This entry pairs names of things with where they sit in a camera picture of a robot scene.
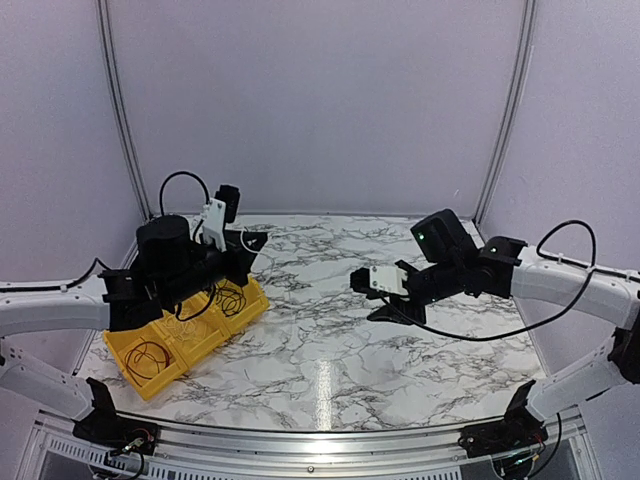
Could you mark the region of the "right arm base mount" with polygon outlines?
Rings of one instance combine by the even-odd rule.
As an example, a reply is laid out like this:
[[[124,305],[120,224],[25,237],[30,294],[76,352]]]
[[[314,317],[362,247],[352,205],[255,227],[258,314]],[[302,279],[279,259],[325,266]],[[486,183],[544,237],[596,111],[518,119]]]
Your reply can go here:
[[[516,390],[501,419],[461,429],[458,446],[465,450],[468,458],[499,454],[544,443],[548,439],[544,421],[526,409],[527,396],[535,383],[531,380]]]

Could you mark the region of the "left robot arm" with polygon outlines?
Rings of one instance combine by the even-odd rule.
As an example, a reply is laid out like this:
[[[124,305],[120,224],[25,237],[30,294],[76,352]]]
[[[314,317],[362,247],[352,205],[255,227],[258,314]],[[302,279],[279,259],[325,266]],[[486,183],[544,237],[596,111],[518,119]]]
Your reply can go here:
[[[164,316],[199,319],[226,282],[243,287],[267,242],[264,231],[231,229],[240,191],[221,185],[205,195],[196,227],[162,212],[136,231],[137,256],[127,269],[89,269],[57,284],[5,283],[1,287],[1,387],[71,419],[106,445],[125,438],[126,423],[108,387],[93,378],[74,380],[9,342],[37,332],[87,329],[122,333]]]

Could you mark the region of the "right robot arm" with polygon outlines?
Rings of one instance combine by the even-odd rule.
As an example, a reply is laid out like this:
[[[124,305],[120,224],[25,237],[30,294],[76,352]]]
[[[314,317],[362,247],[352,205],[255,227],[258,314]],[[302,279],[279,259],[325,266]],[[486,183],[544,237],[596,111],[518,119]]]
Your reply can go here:
[[[506,448],[515,448],[535,426],[567,407],[591,400],[613,387],[639,381],[639,275],[608,269],[596,260],[580,262],[543,251],[519,239],[495,236],[477,246],[457,215],[443,209],[416,223],[411,234],[429,262],[418,270],[398,261],[392,266],[360,268],[350,275],[353,291],[383,307],[369,315],[419,327],[427,306],[449,297],[488,294],[561,306],[534,323],[547,326],[572,310],[614,325],[611,338],[550,378],[521,386],[495,430]]]

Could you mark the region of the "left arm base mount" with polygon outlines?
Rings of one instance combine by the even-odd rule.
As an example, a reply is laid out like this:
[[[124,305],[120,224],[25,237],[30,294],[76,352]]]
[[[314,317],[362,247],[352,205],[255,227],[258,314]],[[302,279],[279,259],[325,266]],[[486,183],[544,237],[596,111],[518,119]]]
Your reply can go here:
[[[136,450],[152,455],[156,448],[159,426],[156,423],[123,417],[116,412],[106,385],[93,378],[85,383],[91,391],[91,410],[74,421],[74,437],[110,447],[117,453]]]

